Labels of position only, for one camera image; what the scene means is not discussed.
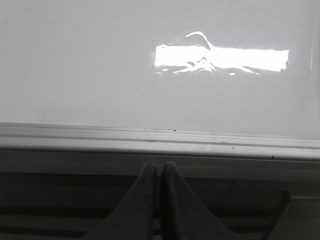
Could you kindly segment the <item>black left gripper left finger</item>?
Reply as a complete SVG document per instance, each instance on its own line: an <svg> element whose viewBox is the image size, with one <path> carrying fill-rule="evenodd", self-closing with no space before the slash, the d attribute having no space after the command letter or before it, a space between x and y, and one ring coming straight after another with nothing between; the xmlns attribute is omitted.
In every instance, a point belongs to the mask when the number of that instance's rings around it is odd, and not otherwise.
<svg viewBox="0 0 320 240"><path fill-rule="evenodd" d="M137 180L119 205L86 240L151 240L157 196L157 172L146 163Z"/></svg>

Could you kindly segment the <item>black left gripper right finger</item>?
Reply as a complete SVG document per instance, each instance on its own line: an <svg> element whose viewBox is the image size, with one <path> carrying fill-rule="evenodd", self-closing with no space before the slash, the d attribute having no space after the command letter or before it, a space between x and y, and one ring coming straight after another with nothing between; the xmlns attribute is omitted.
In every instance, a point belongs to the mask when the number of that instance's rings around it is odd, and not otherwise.
<svg viewBox="0 0 320 240"><path fill-rule="evenodd" d="M159 192L164 240L236 240L237 236L197 198L173 162L166 162Z"/></svg>

